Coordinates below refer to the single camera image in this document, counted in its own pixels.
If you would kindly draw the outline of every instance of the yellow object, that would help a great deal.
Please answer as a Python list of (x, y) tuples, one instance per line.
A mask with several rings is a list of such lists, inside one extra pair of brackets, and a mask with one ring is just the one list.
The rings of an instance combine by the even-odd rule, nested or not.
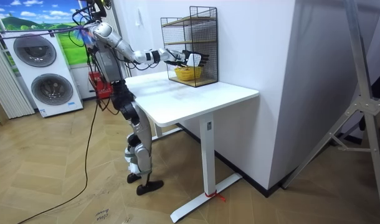
[(200, 78), (202, 69), (201, 67), (179, 67), (175, 68), (175, 73), (178, 79), (182, 81), (191, 81), (196, 78)]

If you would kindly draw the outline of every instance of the wire shelf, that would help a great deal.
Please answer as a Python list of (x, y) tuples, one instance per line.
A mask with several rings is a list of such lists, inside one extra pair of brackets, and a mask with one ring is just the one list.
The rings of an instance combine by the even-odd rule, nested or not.
[(209, 60), (201, 67), (201, 74), (196, 74), (196, 69), (193, 69), (191, 80), (177, 76), (174, 70), (176, 66), (167, 65), (170, 80), (193, 87), (218, 82), (216, 7), (191, 6), (188, 17), (161, 18), (161, 29), (166, 49), (209, 55)]

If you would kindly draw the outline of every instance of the baseboard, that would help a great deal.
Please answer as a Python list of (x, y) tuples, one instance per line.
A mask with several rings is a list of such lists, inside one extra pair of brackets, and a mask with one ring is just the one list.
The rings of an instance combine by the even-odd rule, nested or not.
[[(200, 138), (197, 137), (195, 134), (193, 134), (191, 131), (189, 131), (187, 128), (185, 128), (183, 125), (181, 125), (179, 123), (176, 125), (178, 127), (182, 128), (184, 132), (186, 132), (188, 135), (190, 135), (190, 137), (192, 137), (198, 143), (201, 143)], [(253, 186), (255, 189), (257, 189), (265, 197), (271, 196), (277, 189), (280, 188), (279, 183), (281, 183), (282, 180), (267, 190), (262, 185), (260, 185), (258, 182), (256, 182), (253, 178), (251, 178), (248, 174), (246, 174), (244, 171), (242, 171), (236, 165), (231, 163), (231, 161), (229, 161), (224, 156), (219, 154), (217, 151), (215, 151), (215, 156), (219, 160), (221, 160), (224, 164), (226, 164), (228, 167), (230, 167), (234, 172), (239, 173), (245, 181), (247, 181), (251, 186)]]
[(82, 99), (82, 101), (89, 101), (89, 100), (95, 100), (95, 99), (97, 99), (97, 97), (92, 96), (92, 97), (84, 98), (84, 99)]

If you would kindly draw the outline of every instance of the wooden floor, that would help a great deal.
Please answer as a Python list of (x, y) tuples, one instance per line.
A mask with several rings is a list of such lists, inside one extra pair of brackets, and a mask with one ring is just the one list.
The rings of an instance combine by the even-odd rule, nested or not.
[[(94, 111), (39, 114), (0, 126), (0, 224), (17, 223), (76, 195)], [(88, 155), (89, 185), (77, 199), (27, 223), (172, 223), (169, 214), (203, 192), (201, 147), (180, 132), (153, 143), (153, 179), (162, 189), (137, 196), (123, 159), (131, 129), (122, 116), (98, 111)], [(230, 170), (216, 159), (217, 181)], [(192, 212), (181, 224), (380, 223), (369, 154), (328, 149), (286, 191), (264, 198), (244, 180)]]

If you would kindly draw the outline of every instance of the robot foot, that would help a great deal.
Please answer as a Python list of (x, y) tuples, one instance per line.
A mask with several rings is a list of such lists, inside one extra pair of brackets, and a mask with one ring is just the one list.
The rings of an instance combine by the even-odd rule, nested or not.
[(132, 184), (138, 179), (141, 179), (141, 177), (138, 177), (136, 174), (129, 174), (128, 177), (126, 178), (126, 181), (128, 182), (128, 184)]
[(138, 188), (136, 189), (136, 194), (140, 196), (140, 195), (143, 195), (145, 193), (158, 190), (163, 185), (164, 185), (164, 182), (162, 180), (149, 181), (146, 186), (139, 185)]

